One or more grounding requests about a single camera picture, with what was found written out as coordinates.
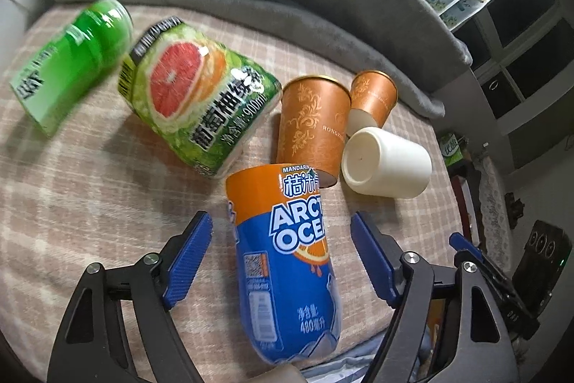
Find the grapefruit image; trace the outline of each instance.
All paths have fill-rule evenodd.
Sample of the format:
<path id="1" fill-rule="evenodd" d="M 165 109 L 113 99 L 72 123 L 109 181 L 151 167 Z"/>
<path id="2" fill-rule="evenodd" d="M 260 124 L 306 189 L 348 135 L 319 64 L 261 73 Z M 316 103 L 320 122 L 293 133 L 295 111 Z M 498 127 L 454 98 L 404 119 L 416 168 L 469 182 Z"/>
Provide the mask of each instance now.
<path id="1" fill-rule="evenodd" d="M 325 265 L 329 261 L 329 248 L 325 237 L 311 245 L 299 245 L 293 254 L 311 266 Z"/>
<path id="2" fill-rule="evenodd" d="M 226 69 L 225 54 L 213 42 L 168 45 L 149 76 L 151 103 L 166 120 L 177 119 L 190 106 L 208 98 Z"/>

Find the orange paper cup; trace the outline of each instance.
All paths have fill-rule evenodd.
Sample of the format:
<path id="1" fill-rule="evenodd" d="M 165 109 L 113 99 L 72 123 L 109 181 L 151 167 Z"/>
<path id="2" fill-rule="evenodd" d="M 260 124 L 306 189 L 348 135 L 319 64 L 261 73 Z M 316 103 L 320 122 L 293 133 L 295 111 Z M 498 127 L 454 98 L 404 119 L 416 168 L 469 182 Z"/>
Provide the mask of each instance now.
<path id="1" fill-rule="evenodd" d="M 351 84 L 351 111 L 347 135 L 364 127 L 381 128 L 398 102 L 398 91 L 392 79 L 378 70 L 359 72 Z"/>
<path id="2" fill-rule="evenodd" d="M 306 164 L 320 188 L 337 183 L 351 96 L 326 75 L 305 75 L 283 87 L 277 162 Z"/>

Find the blue gripper pad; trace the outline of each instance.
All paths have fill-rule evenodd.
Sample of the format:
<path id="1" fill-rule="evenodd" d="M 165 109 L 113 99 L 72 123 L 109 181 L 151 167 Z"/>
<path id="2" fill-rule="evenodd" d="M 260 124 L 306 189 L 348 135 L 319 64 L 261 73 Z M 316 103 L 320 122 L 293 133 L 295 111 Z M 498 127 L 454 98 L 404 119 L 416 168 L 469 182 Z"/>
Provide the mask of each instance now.
<path id="1" fill-rule="evenodd" d="M 177 256 L 168 267 L 168 288 L 164 292 L 164 304 L 168 310 L 187 295 L 195 273 L 211 242 L 213 221 L 203 213 L 193 232 L 187 237 Z"/>
<path id="2" fill-rule="evenodd" d="M 358 213 L 351 217 L 351 239 L 377 297 L 386 300 L 390 307 L 396 308 L 400 304 L 401 295 L 394 282 L 392 267 Z"/>
<path id="3" fill-rule="evenodd" d="M 476 248 L 472 243 L 464 238 L 461 233 L 452 233 L 448 238 L 449 245 L 454 248 L 457 252 L 461 250 L 468 250 L 480 263 L 484 263 L 482 258 L 482 253 L 478 248 Z"/>

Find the qr code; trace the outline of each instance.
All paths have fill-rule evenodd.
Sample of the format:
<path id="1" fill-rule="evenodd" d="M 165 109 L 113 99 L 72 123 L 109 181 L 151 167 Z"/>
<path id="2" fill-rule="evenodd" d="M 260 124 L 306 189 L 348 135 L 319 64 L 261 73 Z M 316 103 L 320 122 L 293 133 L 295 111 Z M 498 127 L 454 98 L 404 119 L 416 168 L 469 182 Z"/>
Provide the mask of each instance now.
<path id="1" fill-rule="evenodd" d="M 246 254 L 243 256 L 243 261 L 245 262 L 245 275 L 248 278 L 264 278 L 269 276 L 266 254 Z"/>

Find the gold cup rim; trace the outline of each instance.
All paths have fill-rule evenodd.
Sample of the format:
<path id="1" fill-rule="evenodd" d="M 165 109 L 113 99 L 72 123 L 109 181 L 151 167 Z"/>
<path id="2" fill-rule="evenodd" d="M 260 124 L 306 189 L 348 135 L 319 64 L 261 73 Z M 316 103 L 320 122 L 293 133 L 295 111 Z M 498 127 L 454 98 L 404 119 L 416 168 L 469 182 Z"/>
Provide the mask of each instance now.
<path id="1" fill-rule="evenodd" d="M 299 77 L 295 77 L 293 80 L 288 81 L 285 84 L 285 86 L 283 87 L 283 96 L 285 96 L 285 90 L 287 89 L 287 87 L 293 85 L 295 82 L 298 82 L 300 80 L 305 80 L 306 78 L 322 78 L 323 80 L 331 81 L 334 84 L 337 84 L 338 86 L 340 86 L 343 90 L 345 90 L 347 96 L 349 97 L 349 99 L 351 99 L 351 92 L 349 91 L 349 89 L 344 84 L 342 84 L 339 80 L 337 80 L 336 78 L 333 78 L 333 77 L 329 77 L 329 75 L 301 75 Z"/>
<path id="2" fill-rule="evenodd" d="M 397 88 L 397 86 L 396 86 L 394 80 L 393 80 L 391 77 L 389 77 L 388 74 L 386 74 L 386 73 L 384 73 L 384 72 L 381 72 L 380 70 L 374 70 L 374 69 L 373 69 L 373 70 L 361 70 L 360 72 L 357 72 L 357 75 L 355 75 L 355 78 L 353 78 L 353 81 L 351 82 L 351 88 L 353 87 L 353 83 L 355 83 L 355 80 L 356 80 L 357 78 L 359 78 L 361 75 L 366 74 L 366 73 L 369 73 L 369 72 L 378 73 L 379 75 L 382 75 L 382 76 L 384 76 L 384 77 L 387 77 L 387 78 L 389 79 L 389 81 L 392 83 L 392 85 L 393 85 L 394 88 L 395 88 L 395 91 L 397 92 L 397 99 L 395 100 L 394 105 L 392 105 L 392 107 L 394 108 L 394 107 L 397 105 L 397 103 L 398 103 L 398 88 Z"/>

